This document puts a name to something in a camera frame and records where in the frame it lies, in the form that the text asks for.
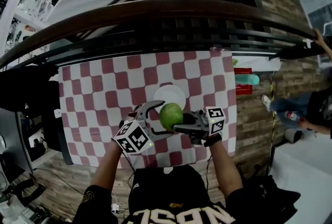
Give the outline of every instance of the red and white checkered cloth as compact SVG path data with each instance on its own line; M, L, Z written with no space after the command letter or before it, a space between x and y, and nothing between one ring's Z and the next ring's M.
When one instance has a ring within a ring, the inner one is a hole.
M152 101L163 85L186 95L185 110L220 106L226 115L223 144L230 155L236 144L236 91L230 51L192 51L131 55L84 62L59 70L60 105L68 148L75 164L98 166L120 121L138 104ZM159 114L149 124L164 130ZM188 135L155 142L141 155L129 156L135 168L168 167L205 161L210 150L193 146ZM122 156L118 167L130 167Z

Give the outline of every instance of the table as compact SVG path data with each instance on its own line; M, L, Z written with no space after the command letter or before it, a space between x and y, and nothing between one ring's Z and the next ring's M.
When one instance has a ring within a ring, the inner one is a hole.
M186 95L185 110L220 106L225 111L223 144L236 144L236 90L230 51L165 52L83 62L59 69L60 107L68 148L75 164L98 166L120 121L138 104L153 100L162 85ZM149 125L164 130L155 110ZM176 134L129 159L136 168L168 167L206 161L210 150ZM118 167L130 167L124 156Z

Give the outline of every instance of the wristwatch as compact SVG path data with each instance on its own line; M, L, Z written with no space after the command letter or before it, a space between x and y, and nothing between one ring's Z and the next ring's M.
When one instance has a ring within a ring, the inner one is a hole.
M223 140L223 134L221 132L217 133L215 135L212 135L212 136L208 137L205 140L204 147L211 147L212 145L214 145L218 141L222 141L222 140Z

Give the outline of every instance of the hand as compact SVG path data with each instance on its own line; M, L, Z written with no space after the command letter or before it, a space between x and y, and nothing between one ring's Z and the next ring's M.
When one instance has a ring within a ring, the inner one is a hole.
M314 31L316 32L316 35L317 35L317 39L315 40L315 43L317 43L319 46L325 45L324 38L323 38L323 35L321 34L321 32L318 29L314 29Z
M299 121L299 128L309 129L311 123L307 121L305 118L301 118Z

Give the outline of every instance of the white marker cube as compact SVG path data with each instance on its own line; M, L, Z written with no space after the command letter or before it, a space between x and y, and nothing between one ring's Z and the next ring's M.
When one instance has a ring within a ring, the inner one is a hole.
M125 123L114 137L125 154L138 154L154 144L137 120Z
M221 132L226 119L223 109L217 106L209 106L205 109L209 121L209 136Z

